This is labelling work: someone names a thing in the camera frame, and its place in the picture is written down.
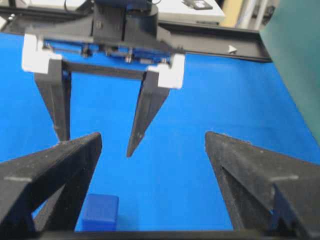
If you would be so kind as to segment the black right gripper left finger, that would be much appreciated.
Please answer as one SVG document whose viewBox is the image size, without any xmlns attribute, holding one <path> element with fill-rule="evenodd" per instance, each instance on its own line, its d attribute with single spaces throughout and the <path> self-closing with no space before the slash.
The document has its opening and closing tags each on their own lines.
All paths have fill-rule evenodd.
<svg viewBox="0 0 320 240">
<path fill-rule="evenodd" d="M 102 151 L 98 132 L 0 164 L 0 231 L 73 231 Z"/>
</svg>

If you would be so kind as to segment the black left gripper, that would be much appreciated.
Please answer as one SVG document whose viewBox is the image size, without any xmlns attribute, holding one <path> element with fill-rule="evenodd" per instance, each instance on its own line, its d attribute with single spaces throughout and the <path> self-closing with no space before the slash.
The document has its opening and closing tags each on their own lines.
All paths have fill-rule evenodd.
<svg viewBox="0 0 320 240">
<path fill-rule="evenodd" d="M 35 84 L 60 142 L 70 140 L 72 73 L 64 69 L 62 55 L 45 48 L 45 41 L 97 45 L 106 55 L 151 61 L 138 94 L 126 151 L 130 158 L 168 98 L 170 89 L 183 86 L 185 52 L 172 47 L 160 34 L 171 36 L 158 26 L 148 30 L 134 19 L 118 23 L 96 20 L 93 16 L 26 28 L 21 67 L 35 73 Z"/>
</svg>

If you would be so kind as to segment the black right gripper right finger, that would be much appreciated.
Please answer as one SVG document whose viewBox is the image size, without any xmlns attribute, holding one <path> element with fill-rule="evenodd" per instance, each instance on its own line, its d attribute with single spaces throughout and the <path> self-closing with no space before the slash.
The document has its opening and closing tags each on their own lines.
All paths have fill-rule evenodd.
<svg viewBox="0 0 320 240">
<path fill-rule="evenodd" d="M 320 167 L 208 131 L 205 151 L 235 230 L 320 235 Z"/>
</svg>

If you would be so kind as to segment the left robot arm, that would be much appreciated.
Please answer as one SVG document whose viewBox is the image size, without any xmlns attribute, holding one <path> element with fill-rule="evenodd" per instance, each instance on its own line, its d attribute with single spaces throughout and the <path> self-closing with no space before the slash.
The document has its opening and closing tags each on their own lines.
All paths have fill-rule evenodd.
<svg viewBox="0 0 320 240">
<path fill-rule="evenodd" d="M 141 82 L 126 151 L 131 157 L 169 96 L 181 89 L 186 54 L 159 39 L 158 7 L 151 0 L 95 0 L 81 5 L 83 17 L 25 30 L 21 67 L 33 73 L 59 141 L 70 139 L 72 73 L 136 79 Z M 98 53 L 146 64 L 144 71 L 64 60 L 51 43 L 80 46 L 80 55 Z"/>
</svg>

